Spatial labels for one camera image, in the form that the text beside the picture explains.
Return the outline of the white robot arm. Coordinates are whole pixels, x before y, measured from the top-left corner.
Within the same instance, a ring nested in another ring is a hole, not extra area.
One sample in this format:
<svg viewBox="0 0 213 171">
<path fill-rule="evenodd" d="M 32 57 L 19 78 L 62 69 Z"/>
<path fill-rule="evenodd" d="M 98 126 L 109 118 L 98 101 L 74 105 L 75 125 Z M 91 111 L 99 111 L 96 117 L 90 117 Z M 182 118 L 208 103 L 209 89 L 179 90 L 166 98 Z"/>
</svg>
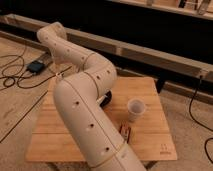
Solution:
<svg viewBox="0 0 213 171">
<path fill-rule="evenodd" d="M 98 100 L 117 79 L 114 65 L 97 52 L 67 40 L 64 27 L 52 23 L 37 32 L 54 63 L 73 63 L 81 71 L 57 80 L 54 103 L 92 171 L 146 171 Z"/>
</svg>

